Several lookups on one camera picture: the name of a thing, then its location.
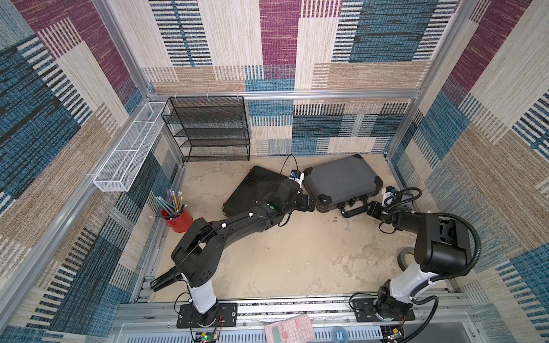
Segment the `grey poker set case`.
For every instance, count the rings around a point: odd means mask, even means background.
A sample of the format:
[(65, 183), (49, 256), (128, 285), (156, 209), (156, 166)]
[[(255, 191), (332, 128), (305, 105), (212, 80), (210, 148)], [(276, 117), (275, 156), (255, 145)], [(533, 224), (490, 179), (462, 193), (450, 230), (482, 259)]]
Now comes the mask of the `grey poker set case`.
[(383, 187), (383, 180), (360, 154), (308, 167), (304, 175), (303, 185), (322, 213), (343, 210), (357, 200), (367, 204)]

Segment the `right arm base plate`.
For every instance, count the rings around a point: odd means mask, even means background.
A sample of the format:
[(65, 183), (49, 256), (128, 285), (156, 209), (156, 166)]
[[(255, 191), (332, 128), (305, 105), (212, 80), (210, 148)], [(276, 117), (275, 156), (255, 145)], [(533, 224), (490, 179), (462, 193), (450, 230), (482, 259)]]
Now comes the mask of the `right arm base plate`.
[(357, 322), (401, 322), (413, 321), (416, 316), (411, 303), (404, 303), (389, 297), (377, 301), (374, 298), (354, 298), (351, 307)]

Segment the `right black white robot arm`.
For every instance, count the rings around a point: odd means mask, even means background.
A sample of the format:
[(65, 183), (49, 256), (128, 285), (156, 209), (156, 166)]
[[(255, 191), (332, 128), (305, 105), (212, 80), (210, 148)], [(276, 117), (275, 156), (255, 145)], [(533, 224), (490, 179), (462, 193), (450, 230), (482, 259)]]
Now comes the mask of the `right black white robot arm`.
[(443, 280), (466, 276), (480, 259), (478, 231), (455, 214), (395, 210), (379, 202), (369, 204), (367, 214), (396, 231), (416, 235), (415, 261), (378, 290), (374, 308), (381, 320), (405, 317), (413, 305), (421, 303), (420, 294)]

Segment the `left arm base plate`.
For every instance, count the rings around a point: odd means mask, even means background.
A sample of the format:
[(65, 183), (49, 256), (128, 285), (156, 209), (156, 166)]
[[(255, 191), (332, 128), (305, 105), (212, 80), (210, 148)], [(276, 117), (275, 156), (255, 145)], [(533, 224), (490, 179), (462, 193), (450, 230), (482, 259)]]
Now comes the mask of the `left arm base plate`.
[(201, 314), (194, 304), (182, 304), (178, 309), (177, 329), (198, 329), (214, 327), (235, 327), (238, 315), (236, 302), (221, 302), (215, 304), (205, 314)]

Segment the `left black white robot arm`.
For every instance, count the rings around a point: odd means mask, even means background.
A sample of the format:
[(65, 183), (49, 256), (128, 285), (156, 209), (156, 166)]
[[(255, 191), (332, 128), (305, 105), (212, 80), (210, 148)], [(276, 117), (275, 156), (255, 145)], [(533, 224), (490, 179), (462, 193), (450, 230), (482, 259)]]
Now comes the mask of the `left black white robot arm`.
[(174, 272), (187, 283), (193, 314), (211, 322), (217, 314), (218, 299), (211, 278), (223, 251), (251, 234), (284, 226), (295, 211), (315, 211), (315, 201), (294, 180), (285, 180), (274, 193), (255, 203), (248, 211), (225, 220), (194, 220), (172, 252)]

